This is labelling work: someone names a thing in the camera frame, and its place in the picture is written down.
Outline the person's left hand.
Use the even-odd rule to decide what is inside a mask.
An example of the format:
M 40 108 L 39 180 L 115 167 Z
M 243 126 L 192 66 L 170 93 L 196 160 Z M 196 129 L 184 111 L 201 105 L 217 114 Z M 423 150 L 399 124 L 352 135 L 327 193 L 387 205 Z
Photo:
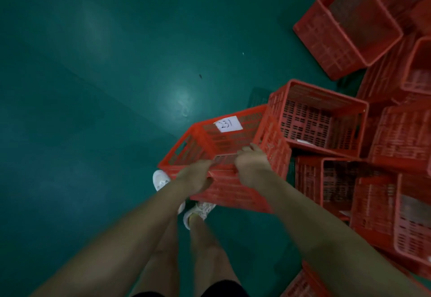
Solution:
M 175 178 L 175 183 L 186 197 L 202 192 L 198 191 L 198 161 L 180 170 Z

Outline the person's right hand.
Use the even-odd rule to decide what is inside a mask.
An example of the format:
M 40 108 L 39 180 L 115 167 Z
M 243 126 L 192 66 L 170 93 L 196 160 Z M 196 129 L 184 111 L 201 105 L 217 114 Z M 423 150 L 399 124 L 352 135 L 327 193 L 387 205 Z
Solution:
M 259 179 L 261 174 L 267 174 L 272 172 L 271 165 L 269 163 L 269 169 L 237 169 L 238 177 L 242 185 L 254 188 L 256 180 Z

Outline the red labelled plastic crate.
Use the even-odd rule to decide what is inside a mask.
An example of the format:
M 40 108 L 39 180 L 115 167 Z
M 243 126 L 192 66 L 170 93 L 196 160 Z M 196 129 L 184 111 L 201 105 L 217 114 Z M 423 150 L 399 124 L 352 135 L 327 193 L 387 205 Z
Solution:
M 238 117 L 243 130 L 221 133 L 214 122 L 233 115 Z M 266 153 L 272 170 L 286 179 L 292 150 L 266 104 L 194 123 L 158 167 L 174 179 L 187 165 L 201 159 L 212 160 L 213 166 L 209 170 L 214 179 L 212 185 L 202 193 L 191 196 L 191 200 L 272 213 L 266 200 L 257 191 L 240 183 L 234 166 L 237 151 L 250 143 L 257 144 Z

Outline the person's left forearm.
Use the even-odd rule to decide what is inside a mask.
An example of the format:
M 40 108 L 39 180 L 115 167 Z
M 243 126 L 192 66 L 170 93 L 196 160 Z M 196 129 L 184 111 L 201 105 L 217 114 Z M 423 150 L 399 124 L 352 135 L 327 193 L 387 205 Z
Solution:
M 30 297 L 124 297 L 178 209 L 189 180 L 175 179 L 69 260 Z

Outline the person's right forearm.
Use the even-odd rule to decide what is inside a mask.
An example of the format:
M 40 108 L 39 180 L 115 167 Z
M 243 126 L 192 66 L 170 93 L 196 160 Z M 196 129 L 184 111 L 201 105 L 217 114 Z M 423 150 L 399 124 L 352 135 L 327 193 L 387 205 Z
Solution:
M 427 297 L 346 224 L 274 172 L 256 171 L 253 183 L 333 297 Z

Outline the white paper label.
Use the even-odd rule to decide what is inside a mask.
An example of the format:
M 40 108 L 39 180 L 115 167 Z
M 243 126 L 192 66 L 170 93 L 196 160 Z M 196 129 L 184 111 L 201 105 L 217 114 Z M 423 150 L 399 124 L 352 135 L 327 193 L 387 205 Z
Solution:
M 219 119 L 214 122 L 214 125 L 221 133 L 243 130 L 240 120 L 235 115 Z

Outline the white right shoe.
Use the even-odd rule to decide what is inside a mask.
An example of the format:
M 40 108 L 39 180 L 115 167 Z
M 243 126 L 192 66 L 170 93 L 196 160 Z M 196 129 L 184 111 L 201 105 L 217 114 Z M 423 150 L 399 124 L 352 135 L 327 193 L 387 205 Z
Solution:
M 186 229 L 190 230 L 190 218 L 193 216 L 200 217 L 203 221 L 205 221 L 209 215 L 209 213 L 216 207 L 216 204 L 209 202 L 197 202 L 195 206 L 190 208 L 183 217 L 183 223 Z

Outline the white shoe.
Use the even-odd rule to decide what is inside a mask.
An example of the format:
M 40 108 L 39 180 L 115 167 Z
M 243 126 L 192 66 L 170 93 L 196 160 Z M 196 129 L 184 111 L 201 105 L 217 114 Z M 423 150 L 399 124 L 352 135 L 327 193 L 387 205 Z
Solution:
M 177 214 L 180 215 L 185 209 L 186 190 L 181 180 L 171 179 L 164 171 L 156 170 L 153 174 L 153 184 L 157 193 L 155 200 L 160 207 L 169 212 L 174 212 L 178 207 Z
M 190 230 L 190 218 L 193 216 L 200 217 L 203 221 L 205 221 L 209 215 L 209 213 L 216 207 L 216 204 L 209 202 L 197 202 L 195 206 L 190 208 L 183 217 L 183 223 L 186 229 Z

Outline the white left shoe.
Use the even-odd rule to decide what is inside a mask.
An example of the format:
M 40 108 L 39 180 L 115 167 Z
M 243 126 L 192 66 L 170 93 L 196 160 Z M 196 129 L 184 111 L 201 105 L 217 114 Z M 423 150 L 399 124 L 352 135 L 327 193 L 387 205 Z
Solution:
M 164 171 L 156 170 L 153 174 L 153 184 L 157 193 L 155 200 L 160 207 L 169 212 L 174 212 L 178 207 L 177 214 L 180 215 L 185 209 L 186 190 L 181 180 L 171 179 Z

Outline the pile of red plastic crates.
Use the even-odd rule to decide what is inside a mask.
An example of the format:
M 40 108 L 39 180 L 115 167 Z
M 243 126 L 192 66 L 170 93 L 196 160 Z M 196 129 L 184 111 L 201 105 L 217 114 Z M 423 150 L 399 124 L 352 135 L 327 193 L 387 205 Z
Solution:
M 314 0 L 293 33 L 329 79 L 366 68 L 356 98 L 291 79 L 269 107 L 300 192 L 402 271 L 431 280 L 431 37 L 381 0 Z

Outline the person's right leg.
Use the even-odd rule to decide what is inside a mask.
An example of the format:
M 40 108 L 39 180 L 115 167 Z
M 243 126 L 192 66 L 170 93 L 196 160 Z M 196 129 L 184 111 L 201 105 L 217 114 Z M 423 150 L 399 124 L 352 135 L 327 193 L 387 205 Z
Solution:
M 201 297 L 210 286 L 220 281 L 240 284 L 227 253 L 204 220 L 198 215 L 191 215 L 188 223 L 194 257 L 195 296 Z

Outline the person's leg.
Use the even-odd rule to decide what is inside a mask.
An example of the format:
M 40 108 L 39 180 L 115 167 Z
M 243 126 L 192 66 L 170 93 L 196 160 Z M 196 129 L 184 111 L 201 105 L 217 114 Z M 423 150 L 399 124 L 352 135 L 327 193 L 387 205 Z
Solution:
M 188 223 L 194 257 L 195 296 L 201 297 L 210 286 L 220 281 L 240 284 L 227 253 L 204 220 L 198 215 L 191 215 Z
M 179 297 L 178 217 L 167 226 L 130 297 Z

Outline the person's left leg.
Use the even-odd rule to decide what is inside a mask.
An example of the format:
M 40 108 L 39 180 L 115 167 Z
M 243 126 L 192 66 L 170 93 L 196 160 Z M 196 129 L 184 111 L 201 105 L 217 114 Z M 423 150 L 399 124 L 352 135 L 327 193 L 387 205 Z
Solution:
M 130 297 L 179 297 L 178 217 L 167 226 Z

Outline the black shorts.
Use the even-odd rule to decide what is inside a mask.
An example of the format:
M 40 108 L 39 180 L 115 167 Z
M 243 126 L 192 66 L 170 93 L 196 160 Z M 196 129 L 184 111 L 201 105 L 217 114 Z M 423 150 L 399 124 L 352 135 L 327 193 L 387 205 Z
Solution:
M 141 292 L 131 297 L 165 297 L 164 295 L 148 291 Z M 212 284 L 199 297 L 250 297 L 241 284 L 232 280 L 222 280 Z

